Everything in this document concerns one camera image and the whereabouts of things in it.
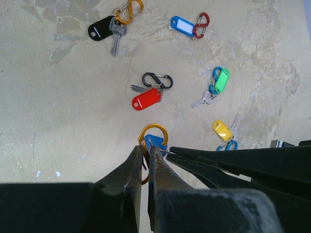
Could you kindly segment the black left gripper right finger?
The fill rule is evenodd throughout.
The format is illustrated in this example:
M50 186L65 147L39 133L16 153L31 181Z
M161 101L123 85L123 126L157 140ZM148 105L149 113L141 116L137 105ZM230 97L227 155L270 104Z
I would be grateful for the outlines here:
M155 233L176 232L188 214L187 194L194 189L164 161L158 146L152 146L149 165L148 215Z

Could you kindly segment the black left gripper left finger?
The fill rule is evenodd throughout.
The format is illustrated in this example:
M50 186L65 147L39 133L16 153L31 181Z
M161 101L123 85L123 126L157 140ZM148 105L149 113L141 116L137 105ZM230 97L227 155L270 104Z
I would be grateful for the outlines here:
M108 233L137 233L140 221L143 147L96 182L104 194L104 224Z

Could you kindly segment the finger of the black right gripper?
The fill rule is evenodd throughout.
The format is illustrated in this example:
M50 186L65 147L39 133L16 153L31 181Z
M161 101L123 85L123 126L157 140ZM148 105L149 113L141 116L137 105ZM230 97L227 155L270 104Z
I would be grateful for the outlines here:
M310 146L228 151L170 147L170 151L180 157L218 166L248 177L273 177L287 180L311 178Z
M167 160L188 171L209 188L226 189L255 189L265 193L272 201L310 201L302 197L290 195L275 189L248 182L246 180L227 175L216 167L203 164L180 156L168 155Z

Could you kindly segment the orange carabiner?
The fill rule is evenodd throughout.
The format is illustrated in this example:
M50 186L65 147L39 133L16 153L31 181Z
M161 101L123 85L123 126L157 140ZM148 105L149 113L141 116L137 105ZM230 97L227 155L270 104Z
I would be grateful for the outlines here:
M130 24L133 19L142 13L144 3L141 0L127 0L124 5L115 10L115 18L124 25Z
M151 128L158 128L159 130L162 131L163 133L163 142L162 142L162 146L167 146L167 143L168 143L168 139L169 139L169 136L168 136L168 132L167 130L159 125L159 124L156 124L156 123L153 123L153 124L149 124L147 125L140 133L139 137L138 137L138 143L140 146L142 146L142 150L143 150L143 158L142 158L142 165L144 167L144 169L149 169L149 164L150 164L150 154L148 152L148 149L147 149L147 143L144 139L145 137L145 133L151 129Z

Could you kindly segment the teal carabiner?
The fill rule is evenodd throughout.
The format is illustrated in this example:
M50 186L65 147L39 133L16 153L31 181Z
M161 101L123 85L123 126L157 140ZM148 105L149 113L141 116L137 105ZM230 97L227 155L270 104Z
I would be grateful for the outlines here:
M211 83L209 85L209 92L213 95L218 95L219 93L216 91L215 89L215 84L216 84L216 81L218 80L218 71L221 72L223 70L222 67L215 67L214 70L213 70L213 73L212 73L212 80L211 80Z
M223 143L220 146L217 147L217 151L221 151L221 150L237 150L239 148L239 144L237 141L235 140L231 140L229 142Z

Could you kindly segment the blue tag key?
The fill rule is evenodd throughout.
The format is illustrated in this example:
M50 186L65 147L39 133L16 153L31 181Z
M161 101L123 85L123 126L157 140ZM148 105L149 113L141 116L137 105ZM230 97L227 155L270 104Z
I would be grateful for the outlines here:
M168 29L178 31L189 38L195 38L193 33L194 24L179 16L173 16L171 18Z
M155 136L152 134L147 134L147 135L145 135L144 139L146 142L146 147L147 147L148 153L151 152L151 146L158 146L163 157L165 157L167 154L169 154L168 145L165 145L165 146L163 145L164 138L159 137L159 136Z

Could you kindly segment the yellow tag key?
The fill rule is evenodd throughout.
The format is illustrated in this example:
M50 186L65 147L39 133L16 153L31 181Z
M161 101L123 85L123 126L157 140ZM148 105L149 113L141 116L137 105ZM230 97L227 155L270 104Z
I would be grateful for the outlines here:
M217 119L213 122L213 130L225 142L229 142L237 138L238 135L238 122L240 115L236 114L234 122L230 127L227 127L221 120Z

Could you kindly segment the red tag key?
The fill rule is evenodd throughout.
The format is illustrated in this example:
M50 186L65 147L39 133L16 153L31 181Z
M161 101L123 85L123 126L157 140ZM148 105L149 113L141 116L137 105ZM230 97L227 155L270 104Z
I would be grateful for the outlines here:
M131 89L139 93L139 95L132 99L132 107L137 111L144 110L162 100L163 91L160 88L144 88L131 85Z

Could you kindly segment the black carabiner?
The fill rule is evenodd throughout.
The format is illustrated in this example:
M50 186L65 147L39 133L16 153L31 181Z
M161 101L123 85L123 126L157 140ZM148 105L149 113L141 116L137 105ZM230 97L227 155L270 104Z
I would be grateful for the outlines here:
M150 76L154 81L155 83L147 83L146 82L146 77L147 76ZM160 78L164 78L164 79L167 79L169 80L170 84L169 86L166 86L161 80ZM146 86L146 87L159 87L159 88L162 88L162 89L170 89L172 88L173 86L173 79L170 75L156 75L152 72L146 72L145 74L143 74L142 78L142 83Z

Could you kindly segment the green tag key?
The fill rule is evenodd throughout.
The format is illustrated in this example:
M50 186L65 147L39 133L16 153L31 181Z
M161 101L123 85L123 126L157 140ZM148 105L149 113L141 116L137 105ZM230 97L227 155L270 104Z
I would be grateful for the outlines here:
M224 91L224 89L225 89L225 87L229 81L229 76L230 76L229 70L226 68L223 68L223 70L221 72L218 71L218 80L216 81L216 84L214 87L219 94L223 93L223 91ZM209 90L207 89L203 93L203 96L199 100L197 100L196 102L192 103L190 106L191 106L191 108L195 108L195 107L199 106L200 104L211 105L217 100L218 95L211 94L209 92Z

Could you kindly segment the red carabiner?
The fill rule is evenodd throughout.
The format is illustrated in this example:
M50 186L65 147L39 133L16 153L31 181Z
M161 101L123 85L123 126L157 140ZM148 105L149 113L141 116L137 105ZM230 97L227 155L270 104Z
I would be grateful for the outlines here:
M198 17L196 24L193 27L193 34L195 38L201 39L204 37L206 28L209 26L209 23L210 23L209 15L206 12L202 12Z

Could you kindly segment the black tag key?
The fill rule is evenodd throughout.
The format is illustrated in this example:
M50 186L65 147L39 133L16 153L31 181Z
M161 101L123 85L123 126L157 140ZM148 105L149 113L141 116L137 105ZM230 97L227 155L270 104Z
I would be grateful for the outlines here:
M117 20L116 17L108 16L91 24L87 32L89 37L94 41L102 41L109 36L113 36L114 45L111 49L111 54L116 57L118 55L120 39L127 33L127 26Z

